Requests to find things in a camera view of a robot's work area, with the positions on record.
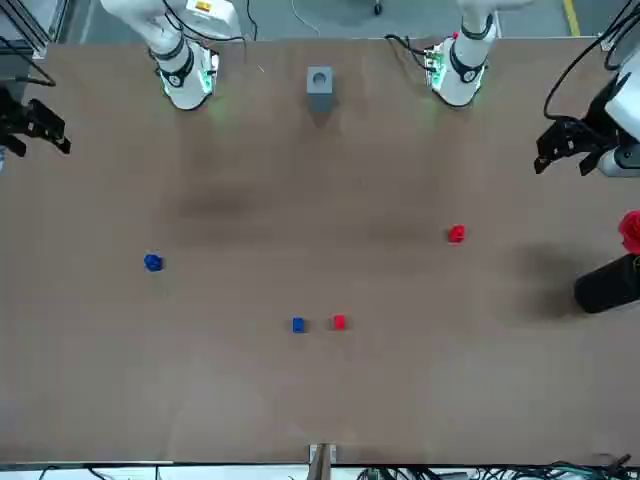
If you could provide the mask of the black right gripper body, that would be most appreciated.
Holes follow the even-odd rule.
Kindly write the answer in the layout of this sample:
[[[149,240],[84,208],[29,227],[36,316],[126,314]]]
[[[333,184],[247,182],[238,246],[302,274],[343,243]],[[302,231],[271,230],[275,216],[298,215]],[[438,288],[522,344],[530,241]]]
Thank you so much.
[[[1,86],[1,137],[25,134],[29,125],[29,107],[16,100],[9,89]]]

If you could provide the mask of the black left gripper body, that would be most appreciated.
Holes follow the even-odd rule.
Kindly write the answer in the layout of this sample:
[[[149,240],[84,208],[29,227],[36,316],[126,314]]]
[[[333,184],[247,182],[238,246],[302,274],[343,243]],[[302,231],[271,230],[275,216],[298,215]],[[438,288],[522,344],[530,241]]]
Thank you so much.
[[[606,112],[606,104],[628,81],[629,74],[617,75],[590,102],[586,115],[576,127],[571,146],[575,150],[611,150],[631,146],[631,136]]]

